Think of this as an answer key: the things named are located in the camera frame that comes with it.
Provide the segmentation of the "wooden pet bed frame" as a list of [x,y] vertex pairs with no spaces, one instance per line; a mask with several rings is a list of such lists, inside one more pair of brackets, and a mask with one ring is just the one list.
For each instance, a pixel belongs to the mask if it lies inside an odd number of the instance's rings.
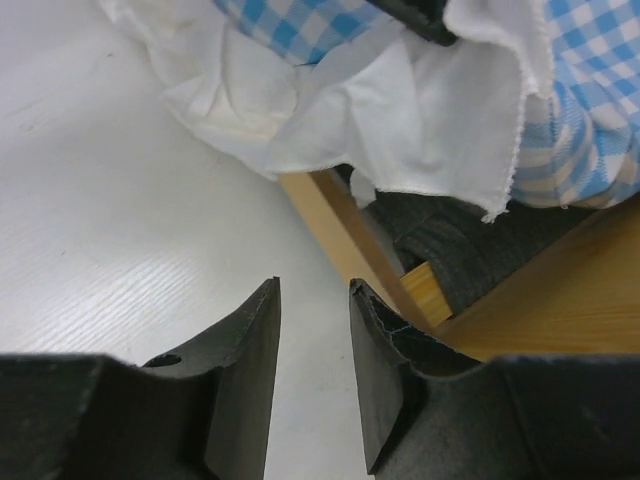
[[429,264],[401,275],[329,170],[280,183],[345,281],[362,278],[418,328],[476,359],[639,350],[639,200],[600,211],[453,315]]

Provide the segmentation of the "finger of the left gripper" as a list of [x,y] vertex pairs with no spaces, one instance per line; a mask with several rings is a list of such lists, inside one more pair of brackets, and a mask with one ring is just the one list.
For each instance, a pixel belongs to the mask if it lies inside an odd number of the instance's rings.
[[447,0],[372,0],[370,4],[401,22],[427,42],[449,47],[458,37],[444,23]]

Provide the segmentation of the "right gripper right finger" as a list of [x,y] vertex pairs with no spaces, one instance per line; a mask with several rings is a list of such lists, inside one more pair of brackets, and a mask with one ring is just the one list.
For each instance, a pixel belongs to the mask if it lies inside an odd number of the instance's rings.
[[635,479],[635,354],[469,357],[349,286],[367,472],[377,479]]

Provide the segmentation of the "blue checkered mattress cushion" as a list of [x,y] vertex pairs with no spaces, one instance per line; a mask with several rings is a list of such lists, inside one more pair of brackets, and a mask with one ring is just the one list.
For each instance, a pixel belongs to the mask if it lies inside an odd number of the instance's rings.
[[373,190],[502,214],[639,190],[635,1],[450,1],[427,41],[366,1],[105,1],[197,138],[276,177],[339,164]]

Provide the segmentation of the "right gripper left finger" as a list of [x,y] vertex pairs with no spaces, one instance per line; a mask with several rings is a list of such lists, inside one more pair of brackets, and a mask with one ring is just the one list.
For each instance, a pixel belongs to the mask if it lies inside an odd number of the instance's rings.
[[5,479],[260,479],[281,326],[278,278],[136,366],[104,354],[1,358]]

